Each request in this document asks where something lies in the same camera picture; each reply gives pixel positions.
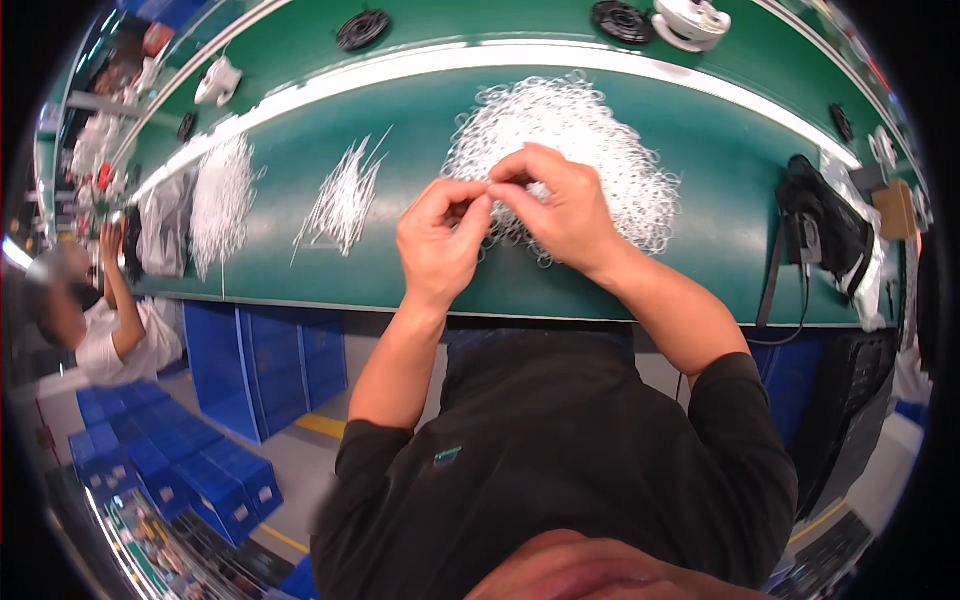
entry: person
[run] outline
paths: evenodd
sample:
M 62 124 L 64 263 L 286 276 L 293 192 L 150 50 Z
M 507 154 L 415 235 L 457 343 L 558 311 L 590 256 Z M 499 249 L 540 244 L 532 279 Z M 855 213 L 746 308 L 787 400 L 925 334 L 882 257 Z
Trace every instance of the person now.
M 43 263 L 46 285 L 37 308 L 37 328 L 44 339 L 51 346 L 75 350 L 77 367 L 91 384 L 104 387 L 156 380 L 159 371 L 182 357 L 184 348 L 179 302 L 133 299 L 118 263 L 122 239 L 122 222 L 103 223 L 102 297 L 77 280 L 75 258 L 61 255 Z
M 435 180 L 399 220 L 406 292 L 313 522 L 320 596 L 765 597 L 797 477 L 730 311 L 617 234 L 593 169 L 526 144 L 490 179 Z M 687 376 L 688 416 L 610 333 L 514 330 L 449 357 L 440 414 L 413 433 L 493 202 L 631 310 Z

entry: green table surface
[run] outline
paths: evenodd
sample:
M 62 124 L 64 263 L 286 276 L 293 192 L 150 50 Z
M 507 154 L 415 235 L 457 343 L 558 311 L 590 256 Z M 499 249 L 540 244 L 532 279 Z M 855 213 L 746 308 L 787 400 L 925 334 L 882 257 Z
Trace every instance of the green table surface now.
M 379 50 L 444 36 L 483 39 L 509 32 L 595 36 L 590 2 L 534 0 L 451 6 L 439 2 L 383 3 L 394 19 Z M 654 41 L 644 56 L 666 60 L 738 84 L 801 116 L 829 134 L 828 105 L 839 102 L 858 135 L 851 150 L 870 163 L 866 132 L 879 114 L 825 55 L 787 24 L 749 0 L 718 2 L 732 15 L 731 32 L 705 55 L 691 55 Z M 335 30 L 362 7 L 296 0 L 237 37 L 228 56 L 244 71 L 234 99 L 224 108 L 193 105 L 193 79 L 176 90 L 161 110 L 197 109 L 198 131 L 230 114 L 243 114 L 272 89 L 300 81 L 348 55 L 336 48 Z M 596 41 L 606 41 L 599 36 Z M 396 253 L 396 220 L 440 170 L 454 117 L 474 105 L 478 85 L 518 81 L 531 75 L 562 76 L 558 67 L 489 67 L 420 75 L 355 89 L 298 108 L 249 131 L 254 170 L 268 167 L 256 184 L 248 217 L 247 246 L 206 282 L 188 271 L 183 280 L 145 277 L 138 293 L 286 304 L 390 309 L 403 294 Z M 661 165 L 682 176 L 684 213 L 676 239 L 658 257 L 717 295 L 743 324 L 756 320 L 776 222 L 773 191 L 782 167 L 794 154 L 816 164 L 819 153 L 805 139 L 766 117 L 678 85 L 607 72 L 589 77 L 607 94 L 614 115 L 635 128 L 642 143 L 660 152 Z M 384 161 L 363 238 L 348 258 L 336 250 L 301 248 L 293 267 L 292 242 L 316 201 L 317 190 L 344 150 L 357 138 L 378 138 L 388 127 Z M 144 177 L 178 148 L 174 132 L 147 124 L 131 164 Z M 896 277 L 900 248 L 891 248 L 888 267 Z M 894 305 L 899 305 L 895 293 Z M 801 314 L 801 278 L 784 266 L 771 323 L 795 324 Z M 880 307 L 890 318 L 886 293 Z M 564 266 L 542 270 L 523 248 L 488 252 L 473 283 L 452 310 L 465 313 L 630 319 L 615 298 Z M 856 324 L 853 310 L 833 289 L 831 276 L 815 271 L 806 315 L 809 324 Z

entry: white shirt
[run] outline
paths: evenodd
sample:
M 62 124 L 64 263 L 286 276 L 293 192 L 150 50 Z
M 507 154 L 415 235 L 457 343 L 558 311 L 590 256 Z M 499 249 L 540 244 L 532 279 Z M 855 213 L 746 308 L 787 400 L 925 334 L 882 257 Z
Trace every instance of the white shirt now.
M 152 302 L 140 302 L 136 310 L 146 335 L 125 361 L 120 360 L 112 337 L 120 329 L 120 313 L 109 307 L 106 298 L 84 313 L 86 337 L 77 348 L 77 367 L 90 383 L 114 387 L 137 379 L 156 381 L 158 371 L 183 355 L 180 338 L 160 318 Z

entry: black t-shirt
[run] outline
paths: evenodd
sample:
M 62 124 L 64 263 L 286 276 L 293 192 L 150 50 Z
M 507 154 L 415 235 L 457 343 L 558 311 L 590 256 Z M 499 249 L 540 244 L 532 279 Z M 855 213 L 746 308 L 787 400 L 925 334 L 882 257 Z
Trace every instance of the black t-shirt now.
M 460 600 L 554 530 L 759 587 L 786 546 L 797 477 L 749 354 L 710 365 L 689 419 L 622 348 L 529 332 L 465 351 L 416 436 L 355 420 L 311 539 L 325 600 Z

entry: pile of white wire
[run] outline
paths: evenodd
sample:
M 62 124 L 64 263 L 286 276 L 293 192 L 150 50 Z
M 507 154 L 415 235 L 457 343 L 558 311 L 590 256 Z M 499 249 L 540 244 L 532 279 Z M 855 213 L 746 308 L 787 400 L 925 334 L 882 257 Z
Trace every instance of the pile of white wire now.
M 524 142 L 554 148 L 571 161 L 597 170 L 613 223 L 620 234 L 648 254 L 666 252 L 680 212 L 680 180 L 657 165 L 656 152 L 640 145 L 640 136 L 613 118 L 605 96 L 593 88 L 583 71 L 563 79 L 531 77 L 513 85 L 481 89 L 480 105 L 456 119 L 441 177 L 489 180 L 491 168 Z M 549 190 L 542 183 L 528 186 L 542 202 Z M 526 244 L 538 264 L 553 258 L 530 235 L 507 206 L 493 207 L 489 243 Z
M 253 206 L 253 147 L 242 133 L 226 139 L 204 155 L 197 175 L 190 219 L 190 251 L 197 275 L 206 281 L 214 261 L 224 265 L 247 242 L 244 220 Z
M 300 233 L 294 239 L 291 267 L 297 259 L 297 250 L 300 249 L 300 242 L 305 236 L 310 236 L 311 246 L 317 244 L 321 237 L 326 236 L 340 249 L 340 254 L 349 256 L 350 248 L 360 240 L 360 235 L 363 233 L 367 213 L 373 204 L 376 174 L 380 170 L 380 163 L 387 157 L 384 155 L 377 160 L 372 160 L 373 156 L 393 128 L 394 126 L 391 125 L 383 134 L 373 151 L 367 156 L 367 160 L 363 160 L 363 157 L 367 155 L 370 136 L 365 137 L 359 146 L 354 141 L 337 167 L 326 176 L 313 209 L 304 219 Z

